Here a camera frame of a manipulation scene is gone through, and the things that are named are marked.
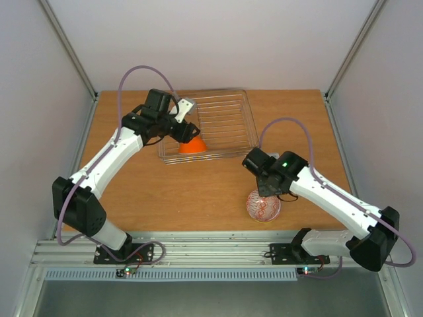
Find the red patterned bowl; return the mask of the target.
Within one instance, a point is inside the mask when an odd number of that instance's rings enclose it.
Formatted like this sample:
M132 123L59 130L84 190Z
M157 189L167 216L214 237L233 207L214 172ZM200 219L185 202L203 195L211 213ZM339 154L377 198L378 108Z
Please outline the red patterned bowl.
M280 214L281 201L276 196L261 197L257 190L253 190L247 197L247 213L252 219L276 219Z

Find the white bowl orange outside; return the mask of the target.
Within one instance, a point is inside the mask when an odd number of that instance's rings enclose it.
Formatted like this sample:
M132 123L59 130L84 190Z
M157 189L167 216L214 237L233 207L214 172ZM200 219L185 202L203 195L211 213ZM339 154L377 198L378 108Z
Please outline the white bowl orange outside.
M201 137L194 137L188 143L180 143L178 153L182 155L198 154L207 151L207 145Z

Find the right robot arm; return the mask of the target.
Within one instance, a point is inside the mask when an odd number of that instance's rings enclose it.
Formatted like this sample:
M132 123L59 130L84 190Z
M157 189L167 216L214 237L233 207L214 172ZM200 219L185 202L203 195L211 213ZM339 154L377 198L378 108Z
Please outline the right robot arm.
M255 176L259 196L305 198L345 226L343 231L302 228L290 243L295 263L304 264L313 256L337 256L351 258L369 271L381 270L398 240L396 209L363 202L291 151L275 158L255 147L242 165Z

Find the wire dish rack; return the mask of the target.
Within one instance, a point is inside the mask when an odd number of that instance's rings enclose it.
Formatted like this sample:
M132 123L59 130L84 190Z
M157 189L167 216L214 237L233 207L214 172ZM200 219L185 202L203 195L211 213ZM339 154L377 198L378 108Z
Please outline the wire dish rack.
M242 89L188 90L180 94L197 103L187 121L200 129L207 150L179 153L179 144L166 138L157 145L159 158L166 164L213 160L246 155L258 145L258 134L247 92Z

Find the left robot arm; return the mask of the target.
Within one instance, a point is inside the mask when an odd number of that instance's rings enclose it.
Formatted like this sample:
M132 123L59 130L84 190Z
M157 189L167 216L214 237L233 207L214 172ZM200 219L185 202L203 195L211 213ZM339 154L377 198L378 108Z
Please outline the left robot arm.
M79 236L98 244L118 263L135 256L137 248L132 237L108 219L100 203L102 194L127 161L143 148L165 137L179 143L189 143L197 137L200 129L185 119L196 107L192 99L176 99L170 93L151 89L145 102L122 117L106 145L82 169L69 178L54 181L52 196L59 245L72 242L61 237L61 229L67 225Z

